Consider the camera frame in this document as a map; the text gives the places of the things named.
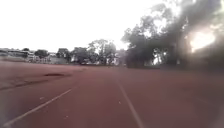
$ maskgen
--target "field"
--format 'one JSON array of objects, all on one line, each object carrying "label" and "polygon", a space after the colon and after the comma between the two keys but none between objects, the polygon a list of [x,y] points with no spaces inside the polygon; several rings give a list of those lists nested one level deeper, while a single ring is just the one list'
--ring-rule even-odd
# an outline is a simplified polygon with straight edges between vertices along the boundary
[{"label": "field", "polygon": [[224,127],[222,73],[1,61],[0,71],[0,127]]}]

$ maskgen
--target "red running track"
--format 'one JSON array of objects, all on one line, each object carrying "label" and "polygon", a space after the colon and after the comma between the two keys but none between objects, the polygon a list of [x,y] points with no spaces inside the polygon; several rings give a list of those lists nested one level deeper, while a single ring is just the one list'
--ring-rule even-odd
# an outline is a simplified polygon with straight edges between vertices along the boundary
[{"label": "red running track", "polygon": [[0,70],[0,127],[224,127],[221,74],[11,62]]}]

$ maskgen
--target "overcast sky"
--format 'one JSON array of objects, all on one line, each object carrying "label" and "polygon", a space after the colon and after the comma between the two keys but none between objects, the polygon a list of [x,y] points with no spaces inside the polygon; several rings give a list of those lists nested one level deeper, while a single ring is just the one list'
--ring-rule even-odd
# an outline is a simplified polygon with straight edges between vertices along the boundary
[{"label": "overcast sky", "polygon": [[153,4],[155,0],[1,0],[0,47],[56,52],[104,38],[123,48],[124,30]]}]

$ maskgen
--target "lens flare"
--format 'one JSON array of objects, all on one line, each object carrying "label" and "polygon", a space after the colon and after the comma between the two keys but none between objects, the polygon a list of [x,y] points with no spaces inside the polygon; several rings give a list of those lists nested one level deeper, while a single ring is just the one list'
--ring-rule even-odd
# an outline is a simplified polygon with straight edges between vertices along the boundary
[{"label": "lens flare", "polygon": [[204,48],[215,42],[213,33],[197,32],[194,38],[190,41],[191,51],[195,52],[198,49]]}]

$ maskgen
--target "white lane line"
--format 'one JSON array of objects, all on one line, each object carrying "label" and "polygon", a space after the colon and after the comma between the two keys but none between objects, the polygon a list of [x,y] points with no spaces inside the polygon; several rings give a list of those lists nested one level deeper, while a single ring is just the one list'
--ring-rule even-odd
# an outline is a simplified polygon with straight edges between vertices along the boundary
[{"label": "white lane line", "polygon": [[131,110],[132,116],[134,117],[134,119],[135,119],[135,121],[136,121],[136,123],[137,123],[137,125],[138,125],[138,128],[144,128],[144,125],[143,125],[143,123],[142,123],[142,121],[141,121],[141,119],[140,119],[138,113],[136,112],[136,110],[135,110],[133,104],[131,103],[131,100],[128,98],[127,93],[125,92],[125,90],[124,90],[122,84],[120,84],[118,81],[117,81],[117,84],[118,84],[118,86],[119,86],[119,88],[120,88],[120,90],[121,90],[121,92],[122,92],[122,94],[123,94],[125,100],[126,100],[127,103],[128,103],[128,106],[129,106],[129,108],[130,108],[130,110]]},{"label": "white lane line", "polygon": [[17,122],[17,121],[23,119],[24,117],[26,117],[26,116],[32,114],[32,113],[35,112],[35,111],[37,111],[37,110],[39,110],[39,109],[45,107],[46,105],[50,104],[51,102],[53,102],[53,101],[59,99],[60,97],[62,97],[62,96],[65,95],[65,94],[69,93],[71,90],[72,90],[72,89],[69,89],[69,90],[67,90],[67,91],[65,91],[65,92],[63,92],[63,93],[61,93],[60,95],[54,97],[53,99],[51,99],[51,100],[49,100],[49,101],[47,101],[47,102],[45,102],[45,103],[43,103],[43,104],[41,104],[41,105],[39,105],[39,106],[33,108],[33,109],[31,109],[30,111],[28,111],[28,112],[26,112],[26,113],[24,113],[24,114],[22,114],[22,115],[20,115],[20,116],[18,116],[18,117],[16,117],[16,118],[12,119],[12,120],[10,120],[10,121],[8,121],[8,122],[6,122],[6,123],[4,123],[4,124],[3,124],[3,127],[5,127],[5,128],[10,127],[10,126],[11,126],[12,124],[14,124],[15,122]]}]

